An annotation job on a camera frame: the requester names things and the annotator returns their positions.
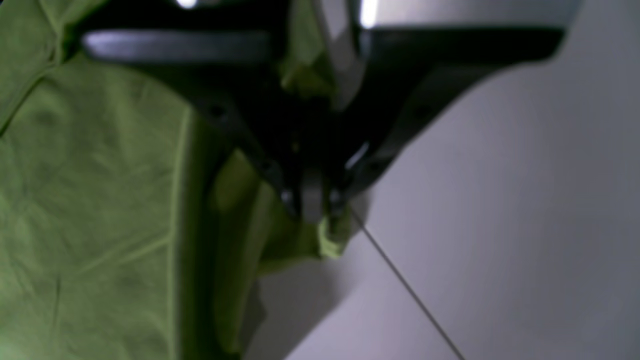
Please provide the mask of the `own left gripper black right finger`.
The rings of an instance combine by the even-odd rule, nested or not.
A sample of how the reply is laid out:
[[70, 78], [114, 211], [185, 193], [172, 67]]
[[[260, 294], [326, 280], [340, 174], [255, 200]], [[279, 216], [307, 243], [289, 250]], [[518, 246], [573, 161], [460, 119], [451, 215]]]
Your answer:
[[563, 28], [545, 26], [361, 30], [364, 77], [329, 130], [329, 214], [342, 214], [474, 85], [511, 66], [549, 59], [564, 37]]

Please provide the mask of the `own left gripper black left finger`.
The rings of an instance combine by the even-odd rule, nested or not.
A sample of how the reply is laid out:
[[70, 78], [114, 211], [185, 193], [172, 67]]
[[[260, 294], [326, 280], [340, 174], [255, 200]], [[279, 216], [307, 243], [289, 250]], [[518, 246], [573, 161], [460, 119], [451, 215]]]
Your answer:
[[162, 82], [240, 148], [293, 217], [302, 216], [302, 166], [293, 142], [300, 103], [275, 69], [281, 39], [268, 30], [103, 28], [85, 32], [91, 59]]

